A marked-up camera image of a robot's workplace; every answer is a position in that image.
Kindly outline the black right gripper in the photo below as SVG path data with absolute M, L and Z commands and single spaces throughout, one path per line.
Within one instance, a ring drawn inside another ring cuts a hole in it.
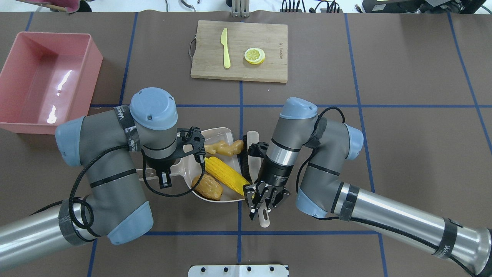
M 265 182 L 244 185 L 244 197 L 250 209 L 249 218 L 255 221 L 261 217 L 262 204 L 266 205 L 267 210 L 278 208 L 290 194 L 285 187 L 272 186 Z

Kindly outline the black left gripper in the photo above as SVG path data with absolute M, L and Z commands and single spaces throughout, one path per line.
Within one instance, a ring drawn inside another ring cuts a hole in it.
M 204 136 L 199 127 L 178 128 L 178 158 L 193 155 L 197 163 L 204 163 Z M 160 189 L 172 187 L 171 170 L 157 170 Z

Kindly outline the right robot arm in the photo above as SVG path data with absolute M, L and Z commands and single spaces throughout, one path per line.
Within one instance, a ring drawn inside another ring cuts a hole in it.
M 344 121 L 318 113 L 307 100 L 290 97 L 283 105 L 269 143 L 251 145 L 248 154 L 263 159 L 253 184 L 244 185 L 251 219 L 276 208 L 290 195 L 285 186 L 303 147 L 312 150 L 303 163 L 296 207 L 319 220 L 355 222 L 450 260 L 470 276 L 491 276 L 491 229 L 469 228 L 342 181 L 344 162 L 364 145 L 363 133 Z

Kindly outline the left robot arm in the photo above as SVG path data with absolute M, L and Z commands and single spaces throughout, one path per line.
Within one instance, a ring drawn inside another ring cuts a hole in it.
M 153 215 L 130 154 L 142 154 L 160 188 L 171 186 L 170 168 L 177 159 L 193 155 L 204 171 L 200 129 L 177 128 L 177 121 L 174 97 L 149 87 L 130 105 L 58 126 L 60 154 L 67 165 L 83 169 L 67 199 L 2 226 L 1 271 L 100 237 L 124 244 L 148 232 Z

